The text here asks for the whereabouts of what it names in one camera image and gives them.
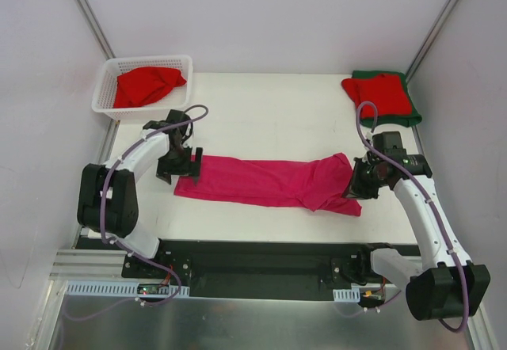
white wall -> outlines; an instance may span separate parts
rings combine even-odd
[[[439,196],[477,264],[507,348],[507,0],[462,0],[410,83]]]
[[[76,228],[104,57],[74,0],[0,0],[0,348],[25,348],[55,251]]]
[[[89,0],[118,57],[187,54],[196,71],[405,70],[446,0]]]

green cloth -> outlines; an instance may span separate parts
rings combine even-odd
[[[373,78],[378,74],[396,74],[399,76],[400,80],[402,81],[403,89],[405,90],[406,97],[409,98],[410,105],[412,106],[412,113],[410,115],[384,115],[379,116],[379,119],[377,120],[377,125],[380,124],[399,124],[400,126],[404,127],[412,127],[416,124],[419,124],[422,122],[422,116],[417,112],[417,109],[414,106],[414,103],[412,103],[412,99],[409,95],[409,89],[406,85],[406,77],[404,73],[399,73],[397,71],[385,71],[385,70],[355,70],[352,73],[352,78],[359,78],[359,79],[368,79]],[[361,124],[365,127],[371,128],[373,125],[373,118],[364,118],[361,119]]]

white basket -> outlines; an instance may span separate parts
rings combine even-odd
[[[172,67],[179,69],[187,83],[184,86],[175,87],[164,98],[151,105],[137,108],[113,108],[118,86],[116,78],[138,67]],[[187,55],[154,55],[150,57],[109,59],[102,67],[97,86],[95,86],[92,110],[103,112],[114,120],[164,119],[172,108],[183,108],[189,103],[192,73],[192,59]]]

folded red cloth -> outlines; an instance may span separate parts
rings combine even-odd
[[[361,102],[370,101],[377,106],[379,116],[412,113],[409,98],[396,74],[379,74],[367,79],[347,78],[341,82],[341,86],[356,104],[356,108]],[[365,106],[361,111],[361,119],[373,116],[373,108],[370,106]]]
[[[352,172],[343,154],[313,162],[203,156],[198,184],[194,185],[190,177],[180,177],[174,195],[360,216],[357,201],[341,197]]]
[[[118,76],[114,108],[141,107],[164,98],[187,81],[178,69],[169,67],[138,67]]]

white table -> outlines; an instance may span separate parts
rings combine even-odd
[[[343,152],[365,153],[355,127],[355,108],[341,80],[348,75],[194,74],[192,104],[209,107],[195,124],[193,146],[204,154],[241,159],[311,161]],[[200,114],[199,110],[190,113]],[[146,121],[120,123],[112,157],[138,137]],[[410,128],[387,124],[376,132],[400,131],[405,148],[417,153]],[[156,164],[137,184],[139,217],[162,239],[260,242],[390,242],[415,244],[395,195],[361,201],[362,216],[293,207],[258,207],[192,200],[173,195],[155,176]]]

